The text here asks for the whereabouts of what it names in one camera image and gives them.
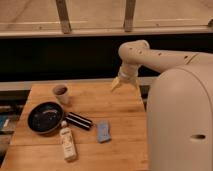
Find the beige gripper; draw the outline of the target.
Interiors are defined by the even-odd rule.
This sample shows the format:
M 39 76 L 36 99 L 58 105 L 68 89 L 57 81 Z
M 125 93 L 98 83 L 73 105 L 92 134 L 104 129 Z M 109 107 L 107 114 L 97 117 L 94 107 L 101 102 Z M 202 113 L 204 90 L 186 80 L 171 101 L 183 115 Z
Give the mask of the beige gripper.
M 118 77 L 112 81 L 111 90 L 114 91 L 116 88 L 119 88 L 121 86 L 121 81 L 123 83 L 132 83 L 135 89 L 139 89 L 139 84 L 136 81 L 137 77 L 138 67 L 123 63 L 119 69 Z

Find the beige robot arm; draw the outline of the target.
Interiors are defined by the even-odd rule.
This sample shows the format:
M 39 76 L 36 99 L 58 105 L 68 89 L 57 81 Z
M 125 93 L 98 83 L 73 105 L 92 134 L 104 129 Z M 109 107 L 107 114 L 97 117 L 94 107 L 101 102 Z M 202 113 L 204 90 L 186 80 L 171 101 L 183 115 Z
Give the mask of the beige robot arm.
M 142 66 L 159 73 L 146 108 L 150 171 L 213 171 L 213 53 L 156 50 L 137 40 L 118 54 L 114 89 L 137 86 Z

